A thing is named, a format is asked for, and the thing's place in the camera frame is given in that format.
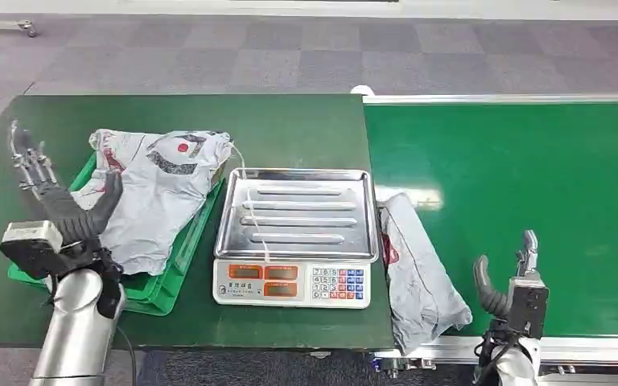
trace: robotic finger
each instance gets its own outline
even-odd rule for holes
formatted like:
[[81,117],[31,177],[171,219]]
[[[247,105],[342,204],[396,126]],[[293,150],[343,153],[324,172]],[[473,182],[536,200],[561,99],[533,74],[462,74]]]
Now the robotic finger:
[[30,132],[20,129],[17,119],[10,123],[8,148],[13,167],[19,172],[19,187],[23,191],[31,191],[39,200],[39,189],[42,185],[58,185],[51,160],[43,153],[43,144],[41,141],[35,146]]

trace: red logo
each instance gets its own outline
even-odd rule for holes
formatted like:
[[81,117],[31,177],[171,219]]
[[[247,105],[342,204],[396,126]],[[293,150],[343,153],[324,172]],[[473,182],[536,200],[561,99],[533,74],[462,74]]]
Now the red logo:
[[394,249],[386,233],[382,233],[382,248],[385,250],[385,266],[399,261],[399,253]]

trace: robotic arm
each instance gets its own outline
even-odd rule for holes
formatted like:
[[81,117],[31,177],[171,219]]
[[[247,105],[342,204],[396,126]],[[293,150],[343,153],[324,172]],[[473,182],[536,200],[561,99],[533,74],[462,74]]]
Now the robotic arm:
[[122,195],[111,171],[91,210],[76,204],[56,178],[43,142],[13,121],[8,135],[19,189],[36,221],[10,223],[1,252],[34,279],[47,278],[53,315],[30,386],[101,386],[105,360],[125,304],[122,267],[98,235]]
[[474,384],[480,386],[536,386],[541,365],[539,339],[546,319],[548,288],[537,271],[538,242],[525,231],[524,248],[517,251],[517,272],[509,281],[508,295],[494,289],[482,255],[473,276],[482,308],[494,319],[483,335]]

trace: black cable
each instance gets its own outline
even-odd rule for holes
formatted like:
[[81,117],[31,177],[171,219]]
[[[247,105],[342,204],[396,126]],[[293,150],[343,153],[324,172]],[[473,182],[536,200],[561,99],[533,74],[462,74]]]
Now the black cable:
[[58,277],[56,275],[54,275],[53,273],[49,273],[48,274],[49,277],[51,277],[51,293],[48,295],[48,299],[46,299],[46,301],[44,301],[43,303],[41,303],[41,306],[49,306],[49,305],[53,305],[53,303],[56,302],[56,294],[58,293]]
[[126,345],[129,346],[129,356],[131,357],[131,386],[136,386],[138,375],[136,374],[136,353],[134,353],[134,348],[131,346],[131,342],[129,338],[126,337],[124,331],[117,327],[117,331],[124,337],[126,341]]
[[515,344],[517,343],[518,339],[520,339],[520,335],[519,334],[515,334],[513,335],[513,337],[510,338],[510,340],[508,341],[508,344],[506,344],[501,351],[499,351],[498,355],[494,357],[494,359],[492,359],[489,363],[487,363],[487,366],[485,366],[482,369],[482,372],[480,373],[480,376],[477,377],[477,381],[475,382],[475,384],[478,385],[482,385],[482,383],[485,381],[485,379],[487,378],[487,376],[489,375],[489,372],[496,367],[496,363],[498,362],[498,360],[506,353],[508,352],[508,350],[515,346]]

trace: crumpled plastic bag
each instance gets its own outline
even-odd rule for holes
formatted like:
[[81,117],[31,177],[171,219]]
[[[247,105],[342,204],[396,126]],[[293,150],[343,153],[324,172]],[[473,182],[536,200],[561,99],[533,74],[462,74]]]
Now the crumpled plastic bag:
[[404,355],[472,322],[408,197],[384,202],[381,229],[394,340]]
[[231,138],[212,131],[164,135],[99,129],[89,138],[97,168],[73,192],[82,208],[102,195],[105,172],[122,170],[124,192],[101,243],[125,274],[163,272],[179,231],[200,210],[212,177],[231,155]]

